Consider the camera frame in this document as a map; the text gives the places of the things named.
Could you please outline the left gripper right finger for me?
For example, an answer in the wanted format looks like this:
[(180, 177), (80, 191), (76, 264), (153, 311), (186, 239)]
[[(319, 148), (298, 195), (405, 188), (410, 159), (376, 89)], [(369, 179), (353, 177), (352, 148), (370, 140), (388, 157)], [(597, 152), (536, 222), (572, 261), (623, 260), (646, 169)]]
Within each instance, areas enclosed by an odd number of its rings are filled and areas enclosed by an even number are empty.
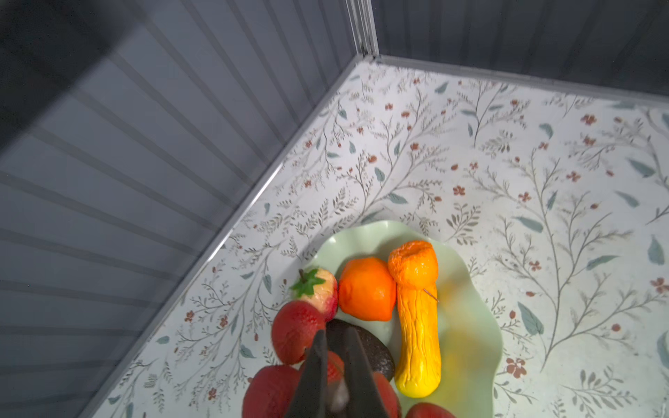
[(368, 358), (355, 329), (349, 329), (344, 334), (344, 364), (349, 393), (346, 416), (388, 418)]

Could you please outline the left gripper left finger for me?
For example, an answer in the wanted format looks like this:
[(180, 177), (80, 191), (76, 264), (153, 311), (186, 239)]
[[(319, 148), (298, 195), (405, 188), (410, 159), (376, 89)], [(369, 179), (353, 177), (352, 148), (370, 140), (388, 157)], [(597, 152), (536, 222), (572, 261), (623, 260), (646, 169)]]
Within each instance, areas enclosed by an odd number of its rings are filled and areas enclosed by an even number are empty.
[(326, 416), (328, 352), (326, 332), (318, 331), (308, 352), (286, 418)]

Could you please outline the dark fake avocado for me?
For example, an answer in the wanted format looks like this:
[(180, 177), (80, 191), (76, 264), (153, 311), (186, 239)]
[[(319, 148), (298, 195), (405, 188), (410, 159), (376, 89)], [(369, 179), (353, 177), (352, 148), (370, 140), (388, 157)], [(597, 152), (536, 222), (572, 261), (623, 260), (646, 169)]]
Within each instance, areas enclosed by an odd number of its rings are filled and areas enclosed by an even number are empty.
[(360, 337), (362, 348), (367, 355), (373, 372), (381, 373), (388, 381), (395, 377), (395, 361), (390, 350), (368, 330), (343, 320), (333, 319), (326, 324), (326, 336), (329, 351), (342, 360), (345, 355), (344, 336), (349, 329), (354, 329)]

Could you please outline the large orange fake fruit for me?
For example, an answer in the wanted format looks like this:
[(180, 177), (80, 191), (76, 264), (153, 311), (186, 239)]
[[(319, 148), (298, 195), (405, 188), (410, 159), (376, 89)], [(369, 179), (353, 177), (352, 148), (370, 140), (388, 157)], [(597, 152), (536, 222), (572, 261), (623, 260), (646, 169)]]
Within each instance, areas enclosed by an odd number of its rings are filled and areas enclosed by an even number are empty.
[(388, 322), (397, 301), (397, 284), (385, 261), (375, 257), (349, 261), (339, 280), (339, 306), (366, 322)]

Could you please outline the yellow orange fake squash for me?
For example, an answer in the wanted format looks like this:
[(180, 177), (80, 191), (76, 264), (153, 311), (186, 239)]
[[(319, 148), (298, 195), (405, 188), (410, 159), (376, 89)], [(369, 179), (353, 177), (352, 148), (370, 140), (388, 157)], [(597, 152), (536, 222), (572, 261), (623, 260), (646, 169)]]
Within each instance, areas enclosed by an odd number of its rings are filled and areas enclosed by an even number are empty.
[(388, 268), (397, 284), (402, 333), (395, 385), (409, 398), (424, 398), (438, 388), (442, 379), (437, 254), (428, 241), (410, 241), (390, 254)]

